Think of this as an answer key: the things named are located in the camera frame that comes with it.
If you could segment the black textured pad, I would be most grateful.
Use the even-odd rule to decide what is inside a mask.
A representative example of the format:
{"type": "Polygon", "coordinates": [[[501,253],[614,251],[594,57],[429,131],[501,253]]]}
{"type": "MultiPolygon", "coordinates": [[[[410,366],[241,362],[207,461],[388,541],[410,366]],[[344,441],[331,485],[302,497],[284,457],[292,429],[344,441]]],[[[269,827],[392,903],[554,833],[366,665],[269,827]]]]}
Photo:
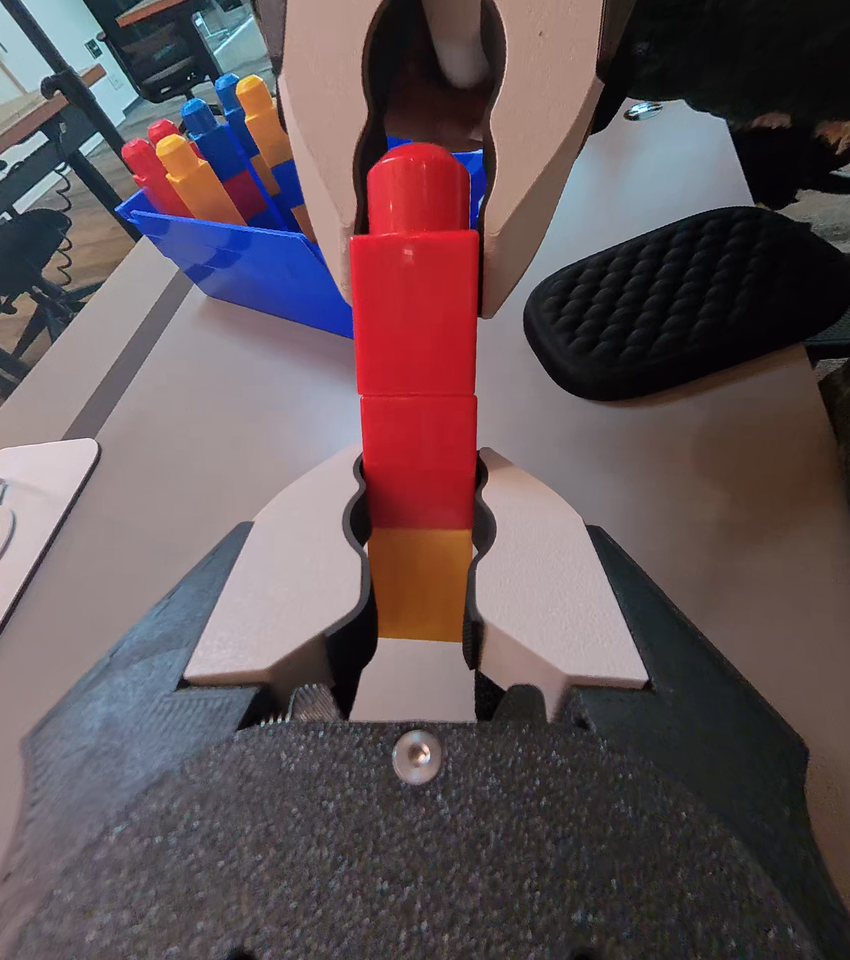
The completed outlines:
{"type": "Polygon", "coordinates": [[[850,259],[758,207],[709,210],[572,263],[529,295],[527,342],[589,402],[652,396],[794,346],[850,307],[850,259]]]}

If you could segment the black office chair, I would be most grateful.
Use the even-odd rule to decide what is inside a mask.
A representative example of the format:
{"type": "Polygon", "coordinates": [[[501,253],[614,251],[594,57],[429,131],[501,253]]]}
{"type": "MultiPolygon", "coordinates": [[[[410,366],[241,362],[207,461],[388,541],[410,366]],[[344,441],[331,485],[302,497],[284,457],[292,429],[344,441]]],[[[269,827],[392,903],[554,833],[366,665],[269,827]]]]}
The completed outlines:
{"type": "Polygon", "coordinates": [[[102,2],[99,40],[130,79],[137,94],[158,105],[175,98],[190,99],[195,87],[215,81],[221,74],[217,60],[195,18],[203,2],[191,1],[178,12],[121,29],[117,17],[138,2],[102,2]]]}
{"type": "Polygon", "coordinates": [[[65,212],[48,208],[27,210],[0,225],[0,314],[16,314],[16,300],[40,285],[71,227],[65,212]]]}

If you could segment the cluster of mega block towers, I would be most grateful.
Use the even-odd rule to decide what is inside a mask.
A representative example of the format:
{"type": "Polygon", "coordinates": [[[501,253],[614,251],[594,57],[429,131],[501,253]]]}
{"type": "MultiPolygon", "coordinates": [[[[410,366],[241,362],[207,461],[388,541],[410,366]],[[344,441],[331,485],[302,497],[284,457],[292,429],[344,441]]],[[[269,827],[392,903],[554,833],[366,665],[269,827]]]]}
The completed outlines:
{"type": "Polygon", "coordinates": [[[279,233],[315,242],[290,139],[263,78],[226,74],[215,81],[223,110],[191,98],[184,131],[156,121],[121,156],[158,213],[279,233]]]}

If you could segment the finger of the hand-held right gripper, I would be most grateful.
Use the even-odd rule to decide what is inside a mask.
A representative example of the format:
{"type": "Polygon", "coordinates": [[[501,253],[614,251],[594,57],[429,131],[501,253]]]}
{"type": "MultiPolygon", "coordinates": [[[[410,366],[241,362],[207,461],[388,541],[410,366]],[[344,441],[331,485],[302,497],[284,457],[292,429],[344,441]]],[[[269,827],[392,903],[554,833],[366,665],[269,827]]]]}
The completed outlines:
{"type": "Polygon", "coordinates": [[[484,124],[481,304],[493,317],[541,246],[592,124],[602,2],[491,2],[501,76],[484,124]]]}
{"type": "Polygon", "coordinates": [[[277,3],[278,90],[316,242],[352,300],[350,244],[366,217],[359,184],[372,117],[366,53],[380,1],[277,3]]]}

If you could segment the blue plastic bin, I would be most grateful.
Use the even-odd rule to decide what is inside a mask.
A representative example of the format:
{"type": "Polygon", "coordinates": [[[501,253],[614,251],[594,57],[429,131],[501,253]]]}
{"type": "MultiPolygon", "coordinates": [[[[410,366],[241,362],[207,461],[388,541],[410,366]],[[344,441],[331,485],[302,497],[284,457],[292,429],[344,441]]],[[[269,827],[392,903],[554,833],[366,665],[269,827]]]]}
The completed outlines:
{"type": "Polygon", "coordinates": [[[159,250],[214,299],[355,335],[352,306],[338,291],[320,248],[297,233],[198,221],[138,210],[159,250]]]}

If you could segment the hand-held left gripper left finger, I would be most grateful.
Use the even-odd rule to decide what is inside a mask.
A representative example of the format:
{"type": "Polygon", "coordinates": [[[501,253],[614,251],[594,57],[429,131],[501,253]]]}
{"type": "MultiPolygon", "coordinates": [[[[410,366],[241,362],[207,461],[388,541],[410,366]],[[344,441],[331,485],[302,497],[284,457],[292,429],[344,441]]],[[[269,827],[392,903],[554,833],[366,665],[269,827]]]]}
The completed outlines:
{"type": "Polygon", "coordinates": [[[327,686],[350,714],[376,652],[359,450],[341,450],[255,516],[184,670],[193,687],[266,686],[279,706],[327,686]]]}

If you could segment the yellow mega block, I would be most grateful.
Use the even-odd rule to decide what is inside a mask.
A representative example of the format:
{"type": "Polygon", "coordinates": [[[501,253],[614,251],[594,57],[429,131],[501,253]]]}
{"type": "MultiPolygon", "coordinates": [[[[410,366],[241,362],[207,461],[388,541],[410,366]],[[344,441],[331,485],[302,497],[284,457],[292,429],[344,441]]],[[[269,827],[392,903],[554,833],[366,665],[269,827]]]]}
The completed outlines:
{"type": "Polygon", "coordinates": [[[376,529],[367,544],[380,639],[461,644],[469,530],[376,529]]]}

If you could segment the black tripod pole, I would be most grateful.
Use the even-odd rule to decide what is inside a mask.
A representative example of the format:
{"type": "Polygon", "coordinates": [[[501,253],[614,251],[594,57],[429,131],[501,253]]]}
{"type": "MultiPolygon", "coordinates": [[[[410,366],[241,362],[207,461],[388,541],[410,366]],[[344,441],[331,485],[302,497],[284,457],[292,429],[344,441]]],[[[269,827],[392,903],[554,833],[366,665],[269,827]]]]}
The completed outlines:
{"type": "MultiPolygon", "coordinates": [[[[121,151],[125,145],[118,128],[111,122],[108,114],[100,106],[87,83],[80,78],[58,50],[51,38],[41,27],[33,14],[22,1],[1,1],[0,5],[22,30],[30,44],[44,59],[50,68],[50,74],[42,79],[40,92],[47,101],[62,99],[67,103],[70,119],[82,117],[82,124],[89,133],[100,135],[125,171],[131,170],[125,163],[121,151]]],[[[93,162],[84,156],[81,147],[66,153],[66,162],[93,197],[108,211],[112,218],[134,242],[142,238],[141,232],[133,222],[125,219],[118,208],[123,203],[119,194],[93,162]]]]}

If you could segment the person's right forearm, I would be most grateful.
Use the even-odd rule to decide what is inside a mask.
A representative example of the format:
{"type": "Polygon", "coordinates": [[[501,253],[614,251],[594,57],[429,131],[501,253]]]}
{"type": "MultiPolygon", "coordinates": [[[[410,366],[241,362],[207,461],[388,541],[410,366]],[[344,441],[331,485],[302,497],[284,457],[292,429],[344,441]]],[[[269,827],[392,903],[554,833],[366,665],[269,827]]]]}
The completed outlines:
{"type": "Polygon", "coordinates": [[[603,78],[736,125],[850,121],[850,1],[636,2],[603,78]]]}

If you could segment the red mega block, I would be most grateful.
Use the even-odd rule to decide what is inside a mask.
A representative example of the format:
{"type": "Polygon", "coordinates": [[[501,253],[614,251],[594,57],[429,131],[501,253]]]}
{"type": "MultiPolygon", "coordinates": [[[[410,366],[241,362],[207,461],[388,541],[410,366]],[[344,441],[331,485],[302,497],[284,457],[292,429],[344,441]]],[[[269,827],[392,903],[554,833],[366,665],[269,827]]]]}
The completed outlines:
{"type": "Polygon", "coordinates": [[[362,468],[372,528],[471,530],[477,398],[365,395],[362,468]]]}
{"type": "Polygon", "coordinates": [[[367,231],[350,242],[359,393],[471,395],[480,247],[466,168],[407,143],[371,168],[366,199],[367,231]]]}

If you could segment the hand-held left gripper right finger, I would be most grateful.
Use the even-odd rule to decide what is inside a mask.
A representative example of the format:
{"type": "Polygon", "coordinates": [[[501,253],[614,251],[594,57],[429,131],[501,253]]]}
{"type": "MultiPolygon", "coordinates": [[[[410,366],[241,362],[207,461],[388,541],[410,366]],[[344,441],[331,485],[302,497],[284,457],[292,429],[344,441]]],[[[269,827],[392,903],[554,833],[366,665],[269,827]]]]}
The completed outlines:
{"type": "Polygon", "coordinates": [[[548,720],[571,689],[648,682],[582,517],[544,482],[479,450],[464,658],[502,690],[537,689],[548,720]]]}

